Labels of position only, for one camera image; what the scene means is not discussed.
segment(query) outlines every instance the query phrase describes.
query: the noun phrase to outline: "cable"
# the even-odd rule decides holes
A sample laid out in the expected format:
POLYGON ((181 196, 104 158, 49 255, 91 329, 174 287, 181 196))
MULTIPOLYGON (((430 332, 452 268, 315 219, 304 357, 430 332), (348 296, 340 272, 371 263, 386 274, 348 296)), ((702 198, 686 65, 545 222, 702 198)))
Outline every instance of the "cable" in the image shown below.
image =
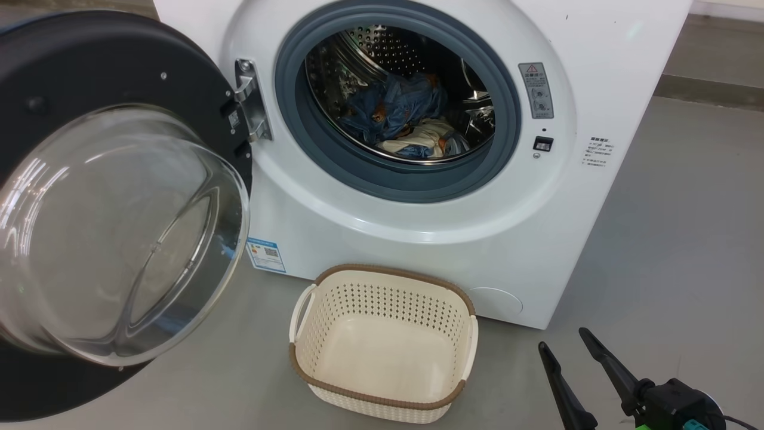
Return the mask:
POLYGON ((725 415, 723 418, 726 419, 729 422, 734 422, 735 424, 737 424, 737 425, 739 425, 741 427, 747 428, 748 430, 758 430, 756 427, 752 426, 751 424, 748 424, 747 422, 742 422, 742 421, 740 421, 737 418, 732 418, 729 415, 725 415))

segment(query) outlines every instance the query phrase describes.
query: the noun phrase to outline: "washing machine door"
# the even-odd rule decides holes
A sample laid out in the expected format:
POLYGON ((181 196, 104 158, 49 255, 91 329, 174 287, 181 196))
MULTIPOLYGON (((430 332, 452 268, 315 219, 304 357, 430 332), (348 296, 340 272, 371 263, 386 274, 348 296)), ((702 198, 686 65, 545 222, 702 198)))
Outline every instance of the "washing machine door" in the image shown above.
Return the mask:
POLYGON ((0 337, 155 358, 220 296, 248 232, 244 111, 167 26, 113 11, 0 31, 0 337))

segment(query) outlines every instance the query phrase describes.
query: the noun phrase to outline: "brown basket rim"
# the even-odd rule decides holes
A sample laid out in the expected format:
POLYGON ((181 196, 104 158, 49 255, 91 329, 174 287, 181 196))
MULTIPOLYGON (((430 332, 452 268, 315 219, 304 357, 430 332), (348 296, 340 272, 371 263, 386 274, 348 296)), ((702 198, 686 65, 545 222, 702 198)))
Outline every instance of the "brown basket rim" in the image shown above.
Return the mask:
MULTIPOLYGON (((467 296, 467 293, 462 291, 461 288, 459 288, 455 284, 445 281, 443 279, 435 278, 433 276, 421 275, 419 273, 408 272, 406 270, 401 270, 401 269, 390 269, 380 265, 341 264, 341 265, 336 265, 326 270, 321 275, 319 275, 319 277, 316 278, 315 284, 321 285, 321 282, 323 282, 330 275, 333 275, 337 272, 347 271, 347 270, 355 270, 359 272, 382 273, 385 275, 395 275, 395 276, 400 276, 403 278, 414 279, 416 281, 427 282, 429 284, 446 288, 456 293, 459 296, 459 298, 461 298, 465 302, 470 316, 475 315, 474 306, 472 305, 472 300, 470 300, 469 296, 467 296)), ((368 394, 359 393, 357 391, 353 391, 350 389, 344 389, 344 388, 317 380, 316 378, 308 375, 303 370, 303 368, 299 366, 299 363, 297 363, 297 346, 293 342, 290 342, 289 344, 289 356, 290 356, 290 361, 292 362, 292 368, 294 368, 295 372, 297 372, 297 375, 299 375, 300 378, 302 378, 305 382, 307 382, 308 384, 312 386, 317 386, 329 392, 339 394, 341 396, 350 397, 351 399, 361 400, 363 402, 369 402, 369 403, 376 403, 378 405, 383 405, 383 406, 392 406, 395 408, 416 409, 421 411, 440 409, 443 406, 447 406, 451 404, 454 401, 454 399, 456 399, 456 397, 459 395, 459 393, 461 393, 461 391, 464 389, 466 384, 465 380, 460 380, 453 391, 451 391, 446 397, 438 400, 437 402, 430 402, 430 403, 404 402, 403 400, 394 400, 394 399, 386 399, 384 397, 370 396, 368 394)))

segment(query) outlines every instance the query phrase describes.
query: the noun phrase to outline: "white basket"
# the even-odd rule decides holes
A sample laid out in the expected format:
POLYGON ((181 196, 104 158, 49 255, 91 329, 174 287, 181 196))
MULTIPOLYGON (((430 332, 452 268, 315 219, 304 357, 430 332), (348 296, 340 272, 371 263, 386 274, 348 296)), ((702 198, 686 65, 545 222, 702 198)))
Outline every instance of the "white basket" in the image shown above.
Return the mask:
POLYGON ((289 336, 294 369, 322 400, 425 424, 442 417, 464 388, 478 320, 469 297, 449 282, 339 265, 300 296, 289 336))

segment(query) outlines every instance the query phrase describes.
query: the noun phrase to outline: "warning label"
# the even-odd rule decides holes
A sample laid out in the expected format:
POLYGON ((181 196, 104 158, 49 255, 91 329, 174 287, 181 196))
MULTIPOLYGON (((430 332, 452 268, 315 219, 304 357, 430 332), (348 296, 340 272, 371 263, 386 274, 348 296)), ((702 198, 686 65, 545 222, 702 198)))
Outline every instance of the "warning label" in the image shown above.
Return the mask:
POLYGON ((249 258, 256 269, 287 273, 281 259, 279 246, 276 243, 249 237, 247 238, 247 252, 249 252, 249 258))
POLYGON ((534 119, 551 119, 555 117, 552 106, 552 92, 549 91, 549 82, 546 79, 543 63, 521 63, 520 73, 526 85, 528 99, 530 100, 530 112, 534 119))
POLYGON ((614 149, 610 139, 593 137, 584 148, 581 164, 590 168, 605 168, 613 157, 614 149))

